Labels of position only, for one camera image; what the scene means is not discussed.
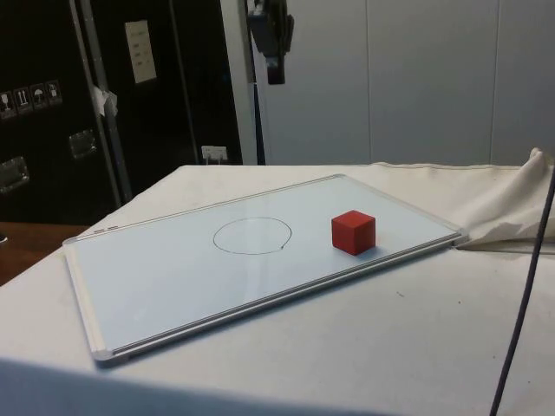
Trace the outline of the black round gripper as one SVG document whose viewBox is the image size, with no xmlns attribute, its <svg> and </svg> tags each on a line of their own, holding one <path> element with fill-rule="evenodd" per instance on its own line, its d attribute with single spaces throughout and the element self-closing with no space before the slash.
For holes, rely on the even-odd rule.
<svg viewBox="0 0 555 416">
<path fill-rule="evenodd" d="M 270 85 L 285 83 L 284 56 L 290 52 L 294 17 L 287 14 L 286 0 L 255 0 L 247 15 L 258 52 L 264 56 Z"/>
</svg>

